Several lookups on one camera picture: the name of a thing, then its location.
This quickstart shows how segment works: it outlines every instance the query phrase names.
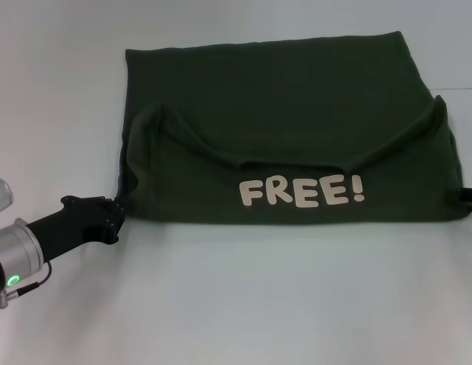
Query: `black cable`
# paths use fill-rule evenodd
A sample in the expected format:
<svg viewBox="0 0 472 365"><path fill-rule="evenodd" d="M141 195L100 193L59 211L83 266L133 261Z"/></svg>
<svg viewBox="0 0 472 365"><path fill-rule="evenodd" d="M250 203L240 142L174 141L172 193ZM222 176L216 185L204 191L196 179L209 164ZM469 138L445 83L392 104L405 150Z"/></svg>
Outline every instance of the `black cable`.
<svg viewBox="0 0 472 365"><path fill-rule="evenodd" d="M46 275L46 278L44 278L40 282L28 284L24 287L20 287L19 289L17 289L16 292L19 297L31 292L34 289L37 289L40 285L45 284L45 282L50 278L50 276L52 276L52 264L50 264L49 261L46 264L48 265L48 274Z"/></svg>

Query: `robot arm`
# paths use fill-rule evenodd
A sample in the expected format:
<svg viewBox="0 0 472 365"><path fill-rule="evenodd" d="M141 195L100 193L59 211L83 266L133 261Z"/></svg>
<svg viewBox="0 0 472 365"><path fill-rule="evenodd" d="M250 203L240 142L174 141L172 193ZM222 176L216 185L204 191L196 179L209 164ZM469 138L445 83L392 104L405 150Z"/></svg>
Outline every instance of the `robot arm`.
<svg viewBox="0 0 472 365"><path fill-rule="evenodd" d="M12 202L11 189L0 179L0 211ZM48 217L30 224L17 219L0 229L0 309L44 282L6 291L40 271L44 263L87 242L112 245L118 241L125 212L116 199L65 196L61 202L63 209Z"/></svg>

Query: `exclamation mark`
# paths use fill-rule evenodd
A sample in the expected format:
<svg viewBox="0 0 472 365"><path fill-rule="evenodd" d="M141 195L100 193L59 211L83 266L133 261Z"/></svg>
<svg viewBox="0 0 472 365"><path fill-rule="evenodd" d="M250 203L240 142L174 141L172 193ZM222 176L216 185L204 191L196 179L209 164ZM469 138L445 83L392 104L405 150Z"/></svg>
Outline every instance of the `exclamation mark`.
<svg viewBox="0 0 472 365"><path fill-rule="evenodd" d="M354 196L356 202L364 200L364 195L361 195L361 192L363 192L363 181L359 175L352 175L352 190L356 193Z"/></svg>

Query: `dark green cloth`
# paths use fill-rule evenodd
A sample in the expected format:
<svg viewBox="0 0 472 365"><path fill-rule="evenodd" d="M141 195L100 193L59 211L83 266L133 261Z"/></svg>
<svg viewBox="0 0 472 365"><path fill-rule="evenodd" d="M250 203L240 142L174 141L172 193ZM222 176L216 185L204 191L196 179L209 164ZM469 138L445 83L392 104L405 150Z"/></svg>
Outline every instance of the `dark green cloth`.
<svg viewBox="0 0 472 365"><path fill-rule="evenodd" d="M461 167L445 102L399 32L127 50L126 60L118 196L132 216L318 224L469 214L455 198ZM286 194L272 195L285 181Z"/></svg>

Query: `white background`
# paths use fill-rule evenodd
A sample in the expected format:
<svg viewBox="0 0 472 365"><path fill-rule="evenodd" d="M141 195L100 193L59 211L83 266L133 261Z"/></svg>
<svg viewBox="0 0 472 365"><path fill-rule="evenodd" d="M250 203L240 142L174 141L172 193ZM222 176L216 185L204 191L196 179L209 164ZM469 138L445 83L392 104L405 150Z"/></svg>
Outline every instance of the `white background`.
<svg viewBox="0 0 472 365"><path fill-rule="evenodd" d="M114 195L124 50L401 30L472 186L472 0L0 0L0 176L16 217ZM472 216L450 224L129 221L0 311L0 364L472 364ZM45 272L33 279L39 280Z"/></svg>

